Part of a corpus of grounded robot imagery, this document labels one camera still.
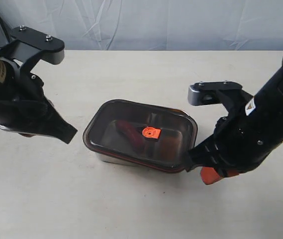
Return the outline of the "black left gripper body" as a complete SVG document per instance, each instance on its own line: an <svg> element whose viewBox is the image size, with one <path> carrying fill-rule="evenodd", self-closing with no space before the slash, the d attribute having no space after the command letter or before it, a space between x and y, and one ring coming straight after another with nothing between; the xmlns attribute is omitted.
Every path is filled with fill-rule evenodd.
<svg viewBox="0 0 283 239"><path fill-rule="evenodd" d="M47 113L43 82L36 75L6 72L0 78L0 127L7 131L42 135Z"/></svg>

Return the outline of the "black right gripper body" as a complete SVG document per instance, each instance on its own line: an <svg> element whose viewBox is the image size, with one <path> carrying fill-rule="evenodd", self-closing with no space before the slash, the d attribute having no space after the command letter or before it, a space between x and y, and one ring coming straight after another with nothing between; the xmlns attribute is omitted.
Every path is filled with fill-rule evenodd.
<svg viewBox="0 0 283 239"><path fill-rule="evenodd" d="M229 93L228 118L214 131L218 174L254 170L283 142L283 92Z"/></svg>

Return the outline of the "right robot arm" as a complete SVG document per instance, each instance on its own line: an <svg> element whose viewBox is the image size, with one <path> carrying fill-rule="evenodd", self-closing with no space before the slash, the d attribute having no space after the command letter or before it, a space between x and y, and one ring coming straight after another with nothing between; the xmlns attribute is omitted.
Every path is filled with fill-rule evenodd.
<svg viewBox="0 0 283 239"><path fill-rule="evenodd" d="M222 104L228 112L213 134L183 157L185 170L200 167L207 185L256 169L283 142L283 60L255 95L235 82L205 82L190 85L188 101Z"/></svg>

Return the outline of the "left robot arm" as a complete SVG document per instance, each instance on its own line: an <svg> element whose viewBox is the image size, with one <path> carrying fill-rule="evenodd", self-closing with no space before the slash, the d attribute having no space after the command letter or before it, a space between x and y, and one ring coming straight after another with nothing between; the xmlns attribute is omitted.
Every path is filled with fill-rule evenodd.
<svg viewBox="0 0 283 239"><path fill-rule="evenodd" d="M44 83L13 60L0 56L0 129L26 137L48 136L68 144L77 129L46 98Z"/></svg>

